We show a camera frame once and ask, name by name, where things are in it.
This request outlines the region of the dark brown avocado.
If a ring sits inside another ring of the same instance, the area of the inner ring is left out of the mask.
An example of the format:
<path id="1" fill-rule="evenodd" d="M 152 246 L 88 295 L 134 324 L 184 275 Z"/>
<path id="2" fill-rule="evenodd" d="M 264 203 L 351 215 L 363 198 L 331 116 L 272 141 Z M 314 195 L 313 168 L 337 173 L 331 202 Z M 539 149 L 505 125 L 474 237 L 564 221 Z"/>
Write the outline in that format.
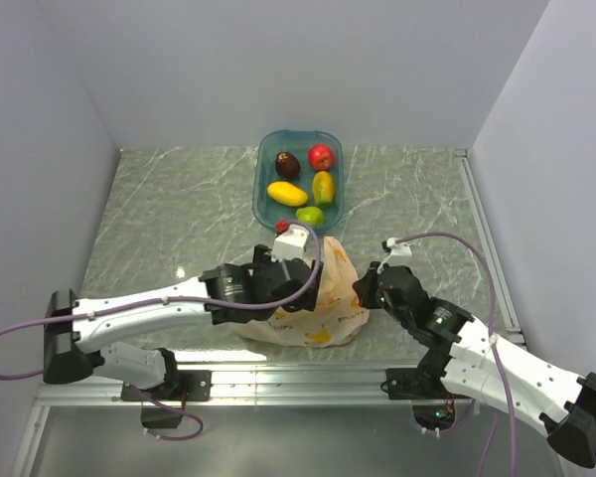
<path id="1" fill-rule="evenodd" d="M 286 151 L 277 154 L 274 165 L 278 176 L 286 181 L 296 180 L 301 172 L 299 160 L 293 154 Z"/>

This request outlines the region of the yellow mango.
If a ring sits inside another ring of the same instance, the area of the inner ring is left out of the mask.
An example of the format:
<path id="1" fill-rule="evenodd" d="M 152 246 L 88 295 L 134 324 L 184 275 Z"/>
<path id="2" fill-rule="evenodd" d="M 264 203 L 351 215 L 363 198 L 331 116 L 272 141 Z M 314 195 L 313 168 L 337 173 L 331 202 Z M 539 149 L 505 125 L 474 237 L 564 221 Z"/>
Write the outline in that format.
<path id="1" fill-rule="evenodd" d="M 304 190 L 286 181 L 270 183 L 266 192 L 272 200 L 288 207 L 301 207 L 309 200 L 309 195 Z"/>

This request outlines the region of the red apple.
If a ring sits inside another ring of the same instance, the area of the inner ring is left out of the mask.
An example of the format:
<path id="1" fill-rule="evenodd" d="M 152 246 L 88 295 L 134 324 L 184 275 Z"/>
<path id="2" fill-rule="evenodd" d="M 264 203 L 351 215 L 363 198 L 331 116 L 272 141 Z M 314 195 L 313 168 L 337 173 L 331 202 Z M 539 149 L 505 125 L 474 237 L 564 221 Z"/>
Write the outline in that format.
<path id="1" fill-rule="evenodd" d="M 335 154 L 326 144 L 315 144 L 309 149 L 307 160 L 314 170 L 329 171 L 335 162 Z"/>

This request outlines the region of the aluminium right side rail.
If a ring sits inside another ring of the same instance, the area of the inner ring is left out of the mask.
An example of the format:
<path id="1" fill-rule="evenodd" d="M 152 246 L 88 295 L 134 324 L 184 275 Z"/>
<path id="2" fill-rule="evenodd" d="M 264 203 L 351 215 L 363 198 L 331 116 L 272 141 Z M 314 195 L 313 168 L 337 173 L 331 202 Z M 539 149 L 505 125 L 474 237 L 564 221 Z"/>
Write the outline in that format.
<path id="1" fill-rule="evenodd" d="M 455 149 L 455 157 L 459 163 L 459 170 L 466 188 L 466 194 L 476 223 L 476 228 L 483 248 L 483 254 L 492 273 L 494 287 L 498 299 L 501 316 L 503 317 L 507 339 L 526 348 L 522 327 L 519 323 L 510 291 L 502 270 L 501 262 L 492 237 L 483 203 L 481 201 L 475 178 L 469 161 L 468 149 Z"/>

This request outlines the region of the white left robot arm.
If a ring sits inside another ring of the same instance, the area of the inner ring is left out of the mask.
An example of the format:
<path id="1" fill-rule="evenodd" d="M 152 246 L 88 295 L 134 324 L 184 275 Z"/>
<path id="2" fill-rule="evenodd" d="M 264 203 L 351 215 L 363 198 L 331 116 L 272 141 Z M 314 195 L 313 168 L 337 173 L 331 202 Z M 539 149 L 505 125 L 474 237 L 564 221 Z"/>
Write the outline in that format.
<path id="1" fill-rule="evenodd" d="M 43 381 L 67 385 L 100 376 L 150 398 L 171 398 L 184 389 L 174 353 L 130 346 L 127 339 L 177 327 L 266 321 L 277 310 L 312 311 L 322 266 L 319 257 L 276 259 L 258 245 L 252 263 L 226 263 L 169 288 L 97 300 L 57 291 L 44 324 Z"/>

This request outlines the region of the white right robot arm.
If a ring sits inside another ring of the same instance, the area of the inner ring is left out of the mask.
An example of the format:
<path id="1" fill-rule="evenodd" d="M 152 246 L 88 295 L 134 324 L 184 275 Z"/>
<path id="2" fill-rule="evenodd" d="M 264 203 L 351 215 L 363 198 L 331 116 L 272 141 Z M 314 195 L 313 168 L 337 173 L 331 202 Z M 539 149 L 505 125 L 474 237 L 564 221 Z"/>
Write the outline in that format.
<path id="1" fill-rule="evenodd" d="M 427 352 L 422 392 L 473 398 L 513 415 L 561 457 L 596 466 L 596 373 L 560 369 L 511 343 L 458 305 L 429 295 L 405 265 L 372 263 L 353 285 L 362 307 L 381 309 Z"/>

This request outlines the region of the teal plastic fruit tray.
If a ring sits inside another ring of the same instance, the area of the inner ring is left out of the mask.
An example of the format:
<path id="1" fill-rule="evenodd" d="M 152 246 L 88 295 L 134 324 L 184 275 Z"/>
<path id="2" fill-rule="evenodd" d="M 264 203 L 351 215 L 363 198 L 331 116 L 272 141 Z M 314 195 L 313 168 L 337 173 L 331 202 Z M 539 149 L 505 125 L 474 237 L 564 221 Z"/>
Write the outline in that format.
<path id="1" fill-rule="evenodd" d="M 300 173 L 290 184 L 304 191 L 308 201 L 304 207 L 317 204 L 312 194 L 312 185 L 317 171 L 309 164 L 308 152 L 316 145 L 328 146 L 333 152 L 333 165 L 329 172 L 334 182 L 333 204 L 320 209 L 324 213 L 324 222 L 314 227 L 318 235 L 324 235 L 342 217 L 345 204 L 344 155 L 340 141 L 324 131 L 277 130 L 263 137 L 257 153 L 252 196 L 252 211 L 255 218 L 266 228 L 274 230 L 276 223 L 295 219 L 299 206 L 292 207 L 272 199 L 267 188 L 277 181 L 284 181 L 275 169 L 275 160 L 279 153 L 288 152 L 300 163 Z"/>

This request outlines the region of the translucent orange plastic bag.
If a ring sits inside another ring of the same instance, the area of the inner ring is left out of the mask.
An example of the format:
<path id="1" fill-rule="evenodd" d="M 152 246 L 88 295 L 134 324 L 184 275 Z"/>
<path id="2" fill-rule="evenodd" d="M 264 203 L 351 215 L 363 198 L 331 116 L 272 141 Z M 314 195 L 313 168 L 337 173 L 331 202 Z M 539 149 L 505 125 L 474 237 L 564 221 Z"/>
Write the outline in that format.
<path id="1" fill-rule="evenodd" d="M 324 268 L 313 312 L 277 310 L 266 321 L 235 324 L 235 333 L 284 347 L 325 348 L 353 341 L 370 318 L 352 287 L 358 274 L 336 238 L 324 238 L 323 255 Z"/>

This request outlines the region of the green lime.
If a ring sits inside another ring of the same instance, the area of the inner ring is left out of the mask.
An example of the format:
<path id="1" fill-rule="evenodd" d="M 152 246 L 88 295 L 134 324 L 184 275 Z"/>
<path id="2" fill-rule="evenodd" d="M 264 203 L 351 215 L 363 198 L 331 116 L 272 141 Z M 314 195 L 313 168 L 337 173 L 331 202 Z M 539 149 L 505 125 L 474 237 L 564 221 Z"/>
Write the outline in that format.
<path id="1" fill-rule="evenodd" d="M 298 209 L 296 219 L 311 226 L 322 225 L 326 220 L 324 212 L 313 206 Z"/>

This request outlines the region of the aluminium front rail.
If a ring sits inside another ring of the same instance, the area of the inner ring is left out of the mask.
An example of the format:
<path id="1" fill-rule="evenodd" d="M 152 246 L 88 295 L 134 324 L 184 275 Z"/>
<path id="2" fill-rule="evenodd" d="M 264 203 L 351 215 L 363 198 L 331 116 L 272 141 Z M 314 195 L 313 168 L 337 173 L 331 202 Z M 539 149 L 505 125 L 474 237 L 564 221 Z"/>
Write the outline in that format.
<path id="1" fill-rule="evenodd" d="M 193 383 L 192 406 L 327 406 L 390 404 L 381 390 L 390 368 L 412 369 L 411 362 L 227 362 L 185 363 Z M 91 377 L 69 385 L 42 384 L 34 403 L 45 406 L 138 406 L 140 399 L 120 382 Z"/>

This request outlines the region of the aluminium rail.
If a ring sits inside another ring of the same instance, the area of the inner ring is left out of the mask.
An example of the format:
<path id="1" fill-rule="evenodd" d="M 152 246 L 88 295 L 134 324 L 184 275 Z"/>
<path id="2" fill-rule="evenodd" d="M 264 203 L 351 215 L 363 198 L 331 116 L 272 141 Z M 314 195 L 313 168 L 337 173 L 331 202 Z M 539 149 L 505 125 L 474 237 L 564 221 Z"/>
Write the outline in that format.
<path id="1" fill-rule="evenodd" d="M 492 237 L 483 203 L 481 201 L 475 178 L 469 161 L 468 149 L 455 149 L 455 157 L 459 163 L 459 170 L 466 188 L 466 194 L 476 223 L 476 228 L 483 248 L 483 254 L 492 273 L 494 287 L 498 299 L 501 316 L 503 317 L 507 339 L 526 348 L 522 327 L 519 323 L 510 291 L 502 270 L 501 262 Z"/>
<path id="2" fill-rule="evenodd" d="M 390 404 L 381 390 L 390 368 L 412 369 L 411 362 L 227 362 L 185 363 L 193 383 L 192 406 L 327 406 Z M 91 377 L 69 385 L 42 384 L 34 403 L 45 406 L 138 406 L 140 399 L 120 382 Z"/>

